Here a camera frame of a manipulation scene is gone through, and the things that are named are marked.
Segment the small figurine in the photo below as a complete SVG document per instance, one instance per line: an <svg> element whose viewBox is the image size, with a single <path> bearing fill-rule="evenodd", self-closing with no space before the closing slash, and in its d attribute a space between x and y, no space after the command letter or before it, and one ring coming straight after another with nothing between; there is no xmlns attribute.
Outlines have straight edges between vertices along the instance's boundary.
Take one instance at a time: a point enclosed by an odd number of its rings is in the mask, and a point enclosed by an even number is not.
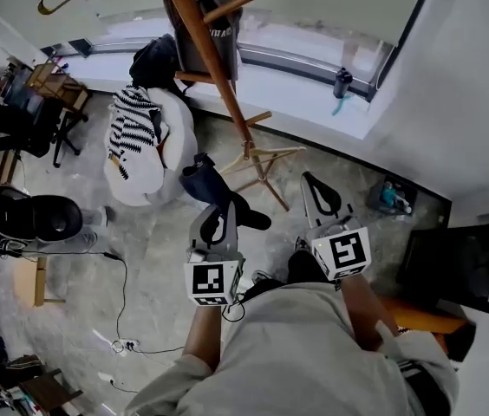
<svg viewBox="0 0 489 416"><path fill-rule="evenodd" d="M412 208L408 201L404 198L404 192L398 192L395 190L393 184L389 181L383 184L383 189L381 190L381 201L389 208L398 208L410 214Z"/></svg>

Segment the clothes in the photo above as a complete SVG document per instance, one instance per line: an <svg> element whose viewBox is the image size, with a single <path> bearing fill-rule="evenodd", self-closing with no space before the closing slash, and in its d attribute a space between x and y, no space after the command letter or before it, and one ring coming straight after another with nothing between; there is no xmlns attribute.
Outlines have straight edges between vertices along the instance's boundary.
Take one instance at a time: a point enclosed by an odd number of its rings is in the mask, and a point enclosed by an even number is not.
<svg viewBox="0 0 489 416"><path fill-rule="evenodd" d="M197 153L198 145L193 131L192 113L188 106L165 89L150 88L147 94L148 99L160 109L155 119L160 119L160 124L165 123L169 128L169 135L162 142L161 150L147 146L142 150L140 159L135 160L135 164L140 166L136 172L146 174L141 180L125 180L116 165L117 162L111 160L109 155L104 161L104 173L112 195L123 204L158 207L183 192L178 178L184 167L192 165L192 157ZM115 114L112 112L112 123L114 115L117 115L116 111ZM113 133L113 128L110 127L105 138L107 149Z"/></svg>
<svg viewBox="0 0 489 416"><path fill-rule="evenodd" d="M257 230L267 230L271 220L265 214L251 210L248 202L239 194L231 191L224 179L214 168L212 159L206 153L194 156L194 165L183 168L179 182L185 191L193 198L216 205L222 218L225 218L232 202L235 205L237 226L243 225ZM206 238L205 226L203 238Z"/></svg>
<svg viewBox="0 0 489 416"><path fill-rule="evenodd" d="M287 277L288 285L292 283L307 282L330 283L336 285L335 281L330 281L325 276L316 258L306 250L295 251L289 258L287 266L289 268L289 275ZM248 302L256 296L260 296L272 289L283 287L284 285L283 282L278 281L277 279L264 279L256 283L252 288L246 290L241 303Z"/></svg>
<svg viewBox="0 0 489 416"><path fill-rule="evenodd" d="M109 129L108 158L119 165L107 166L110 185L123 191L158 191L164 181L164 167L156 147L169 128L161 120L160 108L148 98L144 88L127 85L114 95L115 117Z"/></svg>
<svg viewBox="0 0 489 416"><path fill-rule="evenodd" d="M129 74L136 87L167 89L183 100L183 93L173 80L177 70L179 59L175 40L164 34L135 53Z"/></svg>
<svg viewBox="0 0 489 416"><path fill-rule="evenodd" d="M355 342L342 293L325 283L287 285L255 297L244 308L244 318L230 327L215 372L186 354L140 391L123 414L450 413L458 380L431 334L394 338L379 322L384 343L376 353L363 351ZM408 385L411 378L405 379L415 368L421 370L413 375L421 380L421 398ZM430 400L423 395L426 390Z"/></svg>

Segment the light gray shirt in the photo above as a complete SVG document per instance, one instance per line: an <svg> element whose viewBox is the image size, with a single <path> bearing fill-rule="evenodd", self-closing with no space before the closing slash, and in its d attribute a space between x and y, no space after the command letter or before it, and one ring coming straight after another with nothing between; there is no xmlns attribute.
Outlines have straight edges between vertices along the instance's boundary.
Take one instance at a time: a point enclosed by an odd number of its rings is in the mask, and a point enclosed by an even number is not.
<svg viewBox="0 0 489 416"><path fill-rule="evenodd" d="M288 285L244 308L216 371L183 355L124 415L429 415L444 399L453 408L458 380L433 335L393 337L378 322L384 342L376 353L364 351L332 285Z"/></svg>

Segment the tiled floor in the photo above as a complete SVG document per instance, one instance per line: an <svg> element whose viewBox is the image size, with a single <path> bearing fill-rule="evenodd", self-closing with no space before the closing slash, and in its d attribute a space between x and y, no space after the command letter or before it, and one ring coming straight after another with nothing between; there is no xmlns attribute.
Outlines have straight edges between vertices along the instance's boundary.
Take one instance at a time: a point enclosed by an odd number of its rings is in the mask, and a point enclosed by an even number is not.
<svg viewBox="0 0 489 416"><path fill-rule="evenodd" d="M89 122L75 130L80 157L70 151L62 167L55 169L51 155L36 159L25 155L17 185L31 194L54 193L72 198L79 206L109 205L115 212L108 238L111 246L127 261L127 308L121 318L124 338L138 339L143 351L176 348L183 345L189 329L193 305L186 298L183 263L189 225L202 206L183 196L160 210L133 208L115 201L104 178L103 137L108 126L107 105L111 98L96 95L88 104ZM239 151L239 138L233 125L224 120L198 119L199 148L224 166ZM290 140L269 133L254 133L258 146L295 146ZM290 204L285 212L262 187L244 192L251 207L268 214L268 231L239 230L239 250L246 257L245 276L255 269L276 271L284 277L284 267L295 238L307 230L300 191L300 176L312 171L331 183L347 186L368 227L373 263L367 276L378 289L392 291L394 275L402 259L409 232L437 226L445 206L436 198L420 193L414 216L401 220L384 217L363 205L368 189L381 177L346 159L308 148L288 159L279 160L271 180ZM227 177L233 187L253 177L252 171ZM121 263L102 256L56 256L49 259L47 279L50 294L64 299L64 305L48 304L24 309L13 293L13 264L0 261L0 330L11 357L38 354L51 367L59 367L67 382L84 394L76 404L84 414L119 413L132 394L114 390L98 373L115 377L117 387L139 390L165 371L174 354L116 354L110 341L116 338L115 319L121 309L124 269Z"/></svg>

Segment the electronics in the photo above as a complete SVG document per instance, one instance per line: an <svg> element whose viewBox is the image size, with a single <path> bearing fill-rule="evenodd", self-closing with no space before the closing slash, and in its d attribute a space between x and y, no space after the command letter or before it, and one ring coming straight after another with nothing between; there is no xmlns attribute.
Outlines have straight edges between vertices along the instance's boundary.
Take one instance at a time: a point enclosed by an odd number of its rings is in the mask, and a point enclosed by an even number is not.
<svg viewBox="0 0 489 416"><path fill-rule="evenodd" d="M413 231L397 280L422 306L442 298L489 313L489 225Z"/></svg>

